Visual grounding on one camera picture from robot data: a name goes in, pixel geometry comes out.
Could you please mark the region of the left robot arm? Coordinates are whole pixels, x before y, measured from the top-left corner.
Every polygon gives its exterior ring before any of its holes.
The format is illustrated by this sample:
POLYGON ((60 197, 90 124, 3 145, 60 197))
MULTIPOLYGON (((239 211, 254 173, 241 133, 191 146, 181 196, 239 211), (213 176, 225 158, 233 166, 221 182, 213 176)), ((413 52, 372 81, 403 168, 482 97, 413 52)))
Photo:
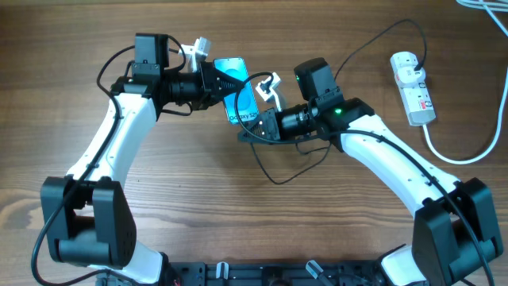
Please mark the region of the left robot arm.
POLYGON ((84 267, 104 284, 179 285, 166 254, 137 238, 123 188, 142 141, 167 105, 205 110, 245 86, 207 60, 207 40, 180 45, 182 63, 169 64, 175 38, 138 33, 125 74, 108 89, 109 109, 86 152, 63 177, 40 190, 44 226, 37 238, 55 262, 84 267))

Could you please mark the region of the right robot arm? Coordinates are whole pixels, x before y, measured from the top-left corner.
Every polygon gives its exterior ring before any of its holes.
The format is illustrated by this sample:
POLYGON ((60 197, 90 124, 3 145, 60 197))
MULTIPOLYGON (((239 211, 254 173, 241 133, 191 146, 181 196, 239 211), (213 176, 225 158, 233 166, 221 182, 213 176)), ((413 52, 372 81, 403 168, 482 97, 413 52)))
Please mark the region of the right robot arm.
POLYGON ((370 169, 414 220, 412 242, 382 255, 374 285, 452 285, 502 255, 489 187, 462 181, 429 163, 396 137, 360 99, 345 99, 328 63, 314 58, 294 69, 303 104, 271 108, 243 124, 249 144, 296 145, 322 139, 370 169))

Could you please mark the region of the turquoise screen smartphone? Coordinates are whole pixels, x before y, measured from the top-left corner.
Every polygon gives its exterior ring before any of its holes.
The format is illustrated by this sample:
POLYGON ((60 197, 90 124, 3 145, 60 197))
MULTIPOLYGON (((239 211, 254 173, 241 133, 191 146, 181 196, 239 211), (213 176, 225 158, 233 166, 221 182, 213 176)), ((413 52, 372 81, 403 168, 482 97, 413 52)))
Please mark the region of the turquoise screen smartphone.
MULTIPOLYGON (((215 59, 214 66, 217 70, 224 72, 241 82, 248 78, 248 69, 244 59, 241 57, 215 59)), ((225 113, 231 125, 238 125, 237 116, 234 110, 235 96, 236 93, 233 92, 224 98, 225 113)), ((237 100, 237 109, 241 121, 244 124, 254 120, 258 116, 259 109, 250 83, 246 83, 244 88, 241 90, 237 100)))

